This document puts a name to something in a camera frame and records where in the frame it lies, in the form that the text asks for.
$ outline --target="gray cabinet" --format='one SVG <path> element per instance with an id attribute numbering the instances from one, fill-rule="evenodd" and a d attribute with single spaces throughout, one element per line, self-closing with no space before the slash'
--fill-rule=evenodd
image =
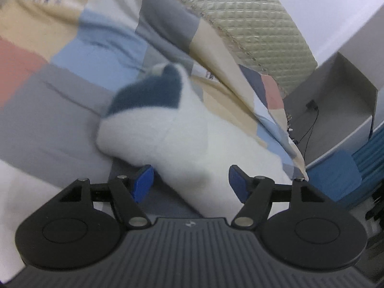
<path id="1" fill-rule="evenodd" d="M 284 99 L 297 140 L 316 118 L 305 106 L 312 99 L 319 117 L 306 150 L 307 167 L 338 149 L 356 152 L 384 125 L 384 7 Z M 298 145 L 302 154 L 308 137 Z"/>

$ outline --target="black cable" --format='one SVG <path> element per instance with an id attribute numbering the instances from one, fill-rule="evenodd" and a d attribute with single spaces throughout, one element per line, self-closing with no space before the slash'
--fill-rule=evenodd
<path id="1" fill-rule="evenodd" d="M 298 144 L 300 144 L 300 142 L 303 140 L 303 138 L 305 138 L 305 136 L 310 132 L 310 130 L 313 128 L 313 126 L 314 126 L 314 124 L 315 124 L 315 122 L 316 122 L 316 120 L 317 120 L 317 116 L 316 116 L 316 119 L 314 120 L 314 122 L 313 122 L 313 124 L 310 126 L 310 128 L 308 129 L 308 131 L 303 135 L 303 137 L 300 139 L 300 141 L 297 143 L 297 145 Z"/>
<path id="2" fill-rule="evenodd" d="M 310 133 L 310 136 L 308 137 L 308 140 L 307 140 L 307 144 L 305 145 L 305 150 L 304 150 L 304 161 L 305 161 L 305 154 L 306 154 L 306 152 L 307 152 L 307 147 L 308 147 L 308 143 L 310 142 L 310 138 L 311 138 L 311 136 L 312 136 L 312 132 L 313 132 L 313 128 L 314 128 L 314 124 L 316 123 L 316 121 L 317 121 L 317 118 L 319 117 L 319 108 L 316 108 L 316 110 L 317 110 L 317 115 L 316 115 L 316 119 L 314 120 L 314 122 L 313 122 L 313 125 L 310 127 L 310 129 L 312 128 L 312 130 L 311 130 L 311 133 Z"/>

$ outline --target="blue fabric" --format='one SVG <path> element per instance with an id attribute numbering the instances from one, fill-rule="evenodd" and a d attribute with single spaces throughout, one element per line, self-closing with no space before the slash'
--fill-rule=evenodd
<path id="1" fill-rule="evenodd" d="M 85 10 L 76 38 L 53 56 L 51 63 L 116 92 L 137 81 L 147 47 L 133 30 Z"/>
<path id="2" fill-rule="evenodd" d="M 384 128 L 352 155 L 361 174 L 361 186 L 345 196 L 339 204 L 351 209 L 371 196 L 384 178 Z"/>
<path id="3" fill-rule="evenodd" d="M 292 158 L 284 150 L 282 145 L 269 133 L 262 125 L 257 126 L 256 135 L 267 144 L 267 149 L 279 156 L 283 163 L 283 170 L 287 176 L 293 180 L 295 177 L 302 177 L 303 174 L 298 168 L 295 168 Z"/>
<path id="4" fill-rule="evenodd" d="M 361 175 L 352 156 L 341 150 L 307 171 L 309 183 L 333 201 L 361 185 Z"/>

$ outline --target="blue curtain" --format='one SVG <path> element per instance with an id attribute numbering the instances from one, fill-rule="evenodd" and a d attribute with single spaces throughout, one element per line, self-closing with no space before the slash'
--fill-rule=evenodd
<path id="1" fill-rule="evenodd" d="M 375 133 L 352 157 L 360 171 L 362 182 L 356 190 L 338 201 L 347 209 L 372 195 L 384 179 L 384 128 Z"/>

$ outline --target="pink fabric patch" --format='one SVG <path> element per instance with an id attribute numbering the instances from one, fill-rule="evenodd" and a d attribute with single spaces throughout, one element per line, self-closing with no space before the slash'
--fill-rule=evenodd
<path id="1" fill-rule="evenodd" d="M 0 107 L 47 61 L 0 38 Z"/>
<path id="2" fill-rule="evenodd" d="M 277 83 L 272 76 L 261 75 L 262 82 L 264 83 L 266 102 L 268 109 L 282 109 L 284 108 L 283 99 L 280 95 Z"/>

